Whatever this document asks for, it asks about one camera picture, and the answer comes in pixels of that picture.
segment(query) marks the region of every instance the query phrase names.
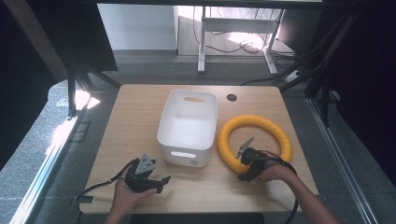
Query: wooden table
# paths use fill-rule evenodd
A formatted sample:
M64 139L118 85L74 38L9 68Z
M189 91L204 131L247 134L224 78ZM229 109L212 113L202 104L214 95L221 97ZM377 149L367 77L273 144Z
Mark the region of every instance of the wooden table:
M282 96L275 87L242 86L174 86L174 85L124 85L108 121L102 144L92 167L87 187L107 181L130 160L146 153L157 160L157 168L149 177L160 180L172 178L161 194L156 194L139 204L133 213L228 213L290 211L294 195L281 181L242 182L219 155L216 138L211 148L207 166L195 168L169 164L163 160L161 145L157 140L161 115L173 90L210 92L217 96L219 105L219 132L229 119L241 114L257 114L278 124L293 147L291 164L299 177L315 193L318 190L306 163L304 153L292 126ZM236 95L231 102L228 94ZM279 152L276 139L258 127L240 127L230 135L230 145L237 152L250 136L256 149ZM107 213L110 210L114 184L90 192L94 203L81 204L84 213Z

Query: white wall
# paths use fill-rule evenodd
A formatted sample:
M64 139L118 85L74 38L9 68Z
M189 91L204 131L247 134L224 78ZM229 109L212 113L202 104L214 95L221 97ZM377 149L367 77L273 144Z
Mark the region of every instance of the white wall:
M172 6L98 4L111 48L177 49Z

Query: human arm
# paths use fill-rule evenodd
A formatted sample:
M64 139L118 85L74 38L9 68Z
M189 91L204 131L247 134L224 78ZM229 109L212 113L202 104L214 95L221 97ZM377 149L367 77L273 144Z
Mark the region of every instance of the human arm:
M132 211L140 202L147 197L155 194L156 189L148 189L141 193L133 192L124 182L126 172L121 179L116 182L114 190L113 204L111 205L110 213L106 218L105 224L121 223L123 217Z
M272 163L258 176L267 181L282 180L294 193L309 223L340 223L332 212L311 192L304 182L289 168Z

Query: white basket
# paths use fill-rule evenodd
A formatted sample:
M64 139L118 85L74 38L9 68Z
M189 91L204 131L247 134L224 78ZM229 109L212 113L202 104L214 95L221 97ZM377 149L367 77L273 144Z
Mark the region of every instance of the white basket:
M165 161L203 167L215 138L218 101L199 91L172 91L163 109L157 139Z

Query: yellow tube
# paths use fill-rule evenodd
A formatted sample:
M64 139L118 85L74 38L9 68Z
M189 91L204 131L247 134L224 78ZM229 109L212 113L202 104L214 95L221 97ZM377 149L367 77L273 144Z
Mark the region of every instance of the yellow tube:
M271 120L257 115L240 115L228 120L221 128L218 135L218 148L220 156L224 161L238 174L242 174L248 170L248 167L240 162L231 151L229 144L230 133L237 127L242 125L256 125L264 128L274 135L280 144L280 158L290 162L292 156L291 143L288 136L283 130L273 123Z

